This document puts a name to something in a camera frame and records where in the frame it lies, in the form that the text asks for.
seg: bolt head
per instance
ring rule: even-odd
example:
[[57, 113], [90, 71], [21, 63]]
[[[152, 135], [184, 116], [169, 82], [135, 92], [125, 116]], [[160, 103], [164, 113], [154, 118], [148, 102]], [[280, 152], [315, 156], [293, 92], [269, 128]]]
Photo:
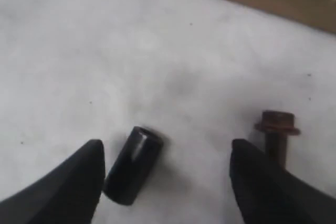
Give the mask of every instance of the bolt head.
[[294, 114], [281, 111], [264, 111], [261, 121], [255, 125], [255, 128], [264, 133], [300, 134], [300, 130], [295, 128]]

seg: metal bolt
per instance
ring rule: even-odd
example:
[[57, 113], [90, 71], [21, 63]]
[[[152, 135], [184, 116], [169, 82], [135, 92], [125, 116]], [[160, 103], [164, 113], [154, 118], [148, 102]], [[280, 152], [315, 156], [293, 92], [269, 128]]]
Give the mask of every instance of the metal bolt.
[[255, 125], [255, 129], [265, 134], [266, 155], [283, 168], [286, 166], [287, 136], [300, 134], [294, 123], [292, 113], [264, 111], [261, 121]]

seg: white table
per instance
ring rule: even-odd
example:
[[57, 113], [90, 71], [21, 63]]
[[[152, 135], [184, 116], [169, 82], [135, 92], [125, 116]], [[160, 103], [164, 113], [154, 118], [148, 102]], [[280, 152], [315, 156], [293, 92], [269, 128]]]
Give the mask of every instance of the white table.
[[110, 169], [134, 125], [170, 138], [132, 207], [94, 224], [242, 223], [233, 138], [295, 113], [288, 169], [335, 196], [336, 36], [225, 0], [0, 0], [0, 198], [90, 138]]

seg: black socket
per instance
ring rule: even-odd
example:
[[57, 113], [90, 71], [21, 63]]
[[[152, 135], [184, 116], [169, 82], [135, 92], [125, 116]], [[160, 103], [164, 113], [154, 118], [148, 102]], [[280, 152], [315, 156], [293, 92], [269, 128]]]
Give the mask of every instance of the black socket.
[[134, 127], [105, 180], [105, 195], [121, 205], [133, 204], [162, 147], [162, 138]]

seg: rusty bolt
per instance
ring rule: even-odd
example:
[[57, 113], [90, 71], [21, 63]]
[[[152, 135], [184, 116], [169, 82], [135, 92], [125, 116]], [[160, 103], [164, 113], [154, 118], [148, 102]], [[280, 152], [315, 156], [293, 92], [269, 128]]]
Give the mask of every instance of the rusty bolt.
[[261, 121], [255, 125], [255, 129], [265, 134], [266, 155], [284, 168], [286, 166], [287, 136], [300, 134], [300, 130], [295, 128], [294, 114], [264, 111]]

